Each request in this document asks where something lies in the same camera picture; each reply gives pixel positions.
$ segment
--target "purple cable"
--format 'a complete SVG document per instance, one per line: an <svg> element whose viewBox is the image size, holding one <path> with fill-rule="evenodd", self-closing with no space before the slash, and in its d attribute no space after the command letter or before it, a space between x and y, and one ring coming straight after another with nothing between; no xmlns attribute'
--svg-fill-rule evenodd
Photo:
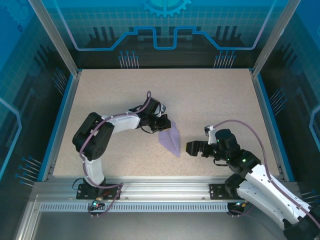
<svg viewBox="0 0 320 240"><path fill-rule="evenodd" d="M213 126L213 128L217 128L219 127L220 125L222 124L225 124L225 123L239 123L239 124L242 124L244 126L246 126L253 134L254 136L256 137L256 139L258 140L260 146L261 146L261 149L262 149L262 154L263 154L263 160L264 160L264 166L265 166L265 172L266 172L266 176L268 177L269 181L272 183L272 185L280 192L282 193L287 199L289 199L294 205L296 205L297 208L301 209L314 223L315 225L320 229L320 223L304 208L302 207L299 203L297 203L293 198L291 198L288 194L286 194L286 192L284 192L271 178L270 176L270 172L269 172L269 169L268 169L268 164L267 164L267 156L266 156L266 151L265 151L265 147L260 139L260 137L258 136L258 134L255 132L255 130L250 127L248 124L246 124L245 122L243 121L240 121L240 120L235 120L235 119L229 119L229 120L225 120L225 121L222 121L220 123L218 123L217 125Z"/></svg>
<svg viewBox="0 0 320 240"><path fill-rule="evenodd" d="M110 119L114 118L114 117L120 117L120 116L130 116L130 115L134 115L134 114L138 114L140 112L142 112L144 109L146 109L146 107L149 105L150 103L150 100L151 100L151 92L148 91L146 93L146 97L147 97L147 101L146 103L138 110L138 111L135 111L135 112L129 112L129 113L120 113L120 114L116 114L114 116L110 116L110 117L107 117L106 119L104 119L103 121L101 121L94 129L93 131L90 133L90 135L88 136L88 138L84 141L82 147L80 148L80 151L79 151L79 155L80 155L80 158L82 159L82 168L83 168L83 172L84 172L84 175L86 176L86 179L95 187L99 188L99 189L113 189L113 188L116 188L116 187L120 187L120 189L118 190L117 194L115 195L112 203L110 204L110 206L106 209L106 211L104 211L103 213L99 214L99 215L104 215L106 214L109 209L112 207L112 205L115 203L118 195L120 194L121 192L121 189L122 187L124 186L123 183L119 183L119 184L115 184L115 185L111 185L111 186L99 186L97 184L95 184L91 178L89 178L88 176L88 172L87 172L87 169L86 169L86 157L84 156L84 149L85 147L87 146L88 142L90 141L90 139L93 137L93 135L96 133L96 131L98 131L98 129L107 121L109 121Z"/></svg>
<svg viewBox="0 0 320 240"><path fill-rule="evenodd" d="M231 210L231 212L234 212L234 213L240 214L240 215L233 215L233 214L230 213L230 212L228 212L228 214L229 214L231 217L233 217L233 216L241 217L241 216L246 215L249 211L251 211L251 210L253 209L253 207L254 207L254 206L252 205L252 207L251 207L246 213L244 213L244 214L242 214L242 212L237 211L237 210ZM246 216L247 216L248 218L251 218L251 219L257 221L258 223L260 223L270 234L272 234L276 239L279 239L279 238L271 231L271 229L268 228L268 227L267 227L262 221L260 221L258 218L253 217L253 216L250 216L250 215L246 215Z"/></svg>

